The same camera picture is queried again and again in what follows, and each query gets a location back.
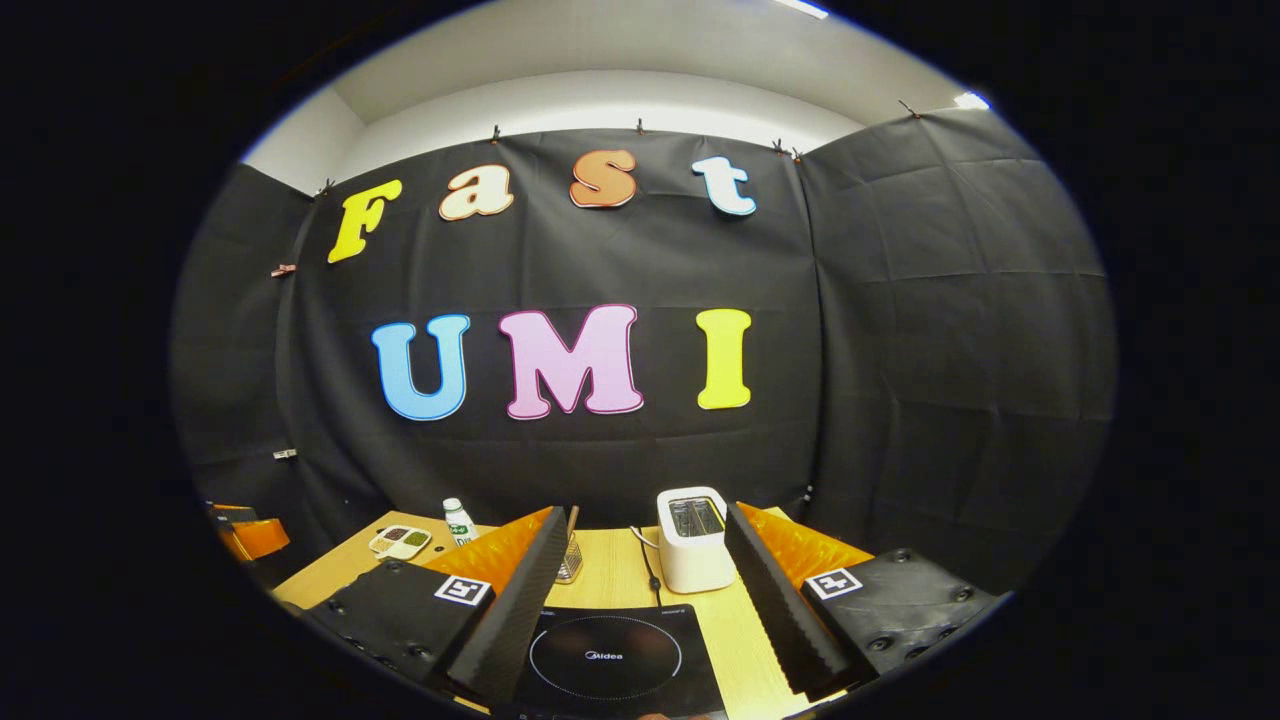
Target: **wooden table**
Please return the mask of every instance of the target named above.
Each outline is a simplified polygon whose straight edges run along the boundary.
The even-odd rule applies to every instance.
[[[776,507],[769,509],[769,512],[786,516]],[[411,561],[416,565],[425,565],[454,547],[443,520],[392,511],[282,583],[274,591],[275,597],[302,609],[324,601],[361,573],[376,566],[369,541],[380,528],[396,524],[431,532],[431,542]],[[493,528],[477,529],[484,536]],[[641,532],[657,544],[657,527],[643,528]],[[609,610],[657,605],[653,591],[649,589],[640,541],[630,529],[575,530],[575,539],[582,550],[582,568],[573,583],[552,585],[547,606]],[[436,547],[444,550],[436,552]],[[805,700],[804,694],[794,694],[787,687],[786,676],[741,578],[718,591],[677,594],[667,589],[658,550],[645,546],[645,552],[649,553],[654,574],[663,580],[662,603],[687,603],[698,612],[712,669],[724,698],[724,711],[731,720],[778,720],[817,705]],[[488,712],[470,702],[458,702]]]

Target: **induction cooktop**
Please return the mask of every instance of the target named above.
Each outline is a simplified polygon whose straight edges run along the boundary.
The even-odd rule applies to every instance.
[[[727,720],[691,605],[547,607],[516,689],[525,720]]]

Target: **bottle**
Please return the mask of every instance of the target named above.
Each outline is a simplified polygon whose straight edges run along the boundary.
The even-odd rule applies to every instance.
[[[480,537],[476,524],[471,521],[471,516],[462,509],[462,501],[456,497],[449,497],[444,501],[444,521],[449,525],[453,542],[460,546],[467,544]]]

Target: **pink letter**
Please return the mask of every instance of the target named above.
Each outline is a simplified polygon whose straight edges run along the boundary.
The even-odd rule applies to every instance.
[[[636,309],[630,305],[594,307],[570,351],[547,315],[531,310],[503,318],[498,329],[511,338],[511,365],[516,377],[516,400],[507,406],[507,414],[516,420],[536,420],[550,414],[552,406],[538,388],[539,377],[561,410],[572,413],[588,373],[591,373],[588,410],[600,415],[639,410],[644,397],[631,379],[631,323],[635,320]]]

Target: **cable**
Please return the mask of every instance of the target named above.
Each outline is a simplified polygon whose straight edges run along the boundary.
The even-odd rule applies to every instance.
[[[653,547],[658,546],[645,539],[645,537],[641,536],[635,528],[631,528],[631,532],[640,538],[640,555],[644,557],[644,569],[649,571],[649,588],[653,589],[653,596],[658,598],[658,607],[662,607],[662,593],[659,592],[662,589],[662,582],[653,574],[653,566],[649,565],[649,551],[644,548],[645,544],[650,544]]]

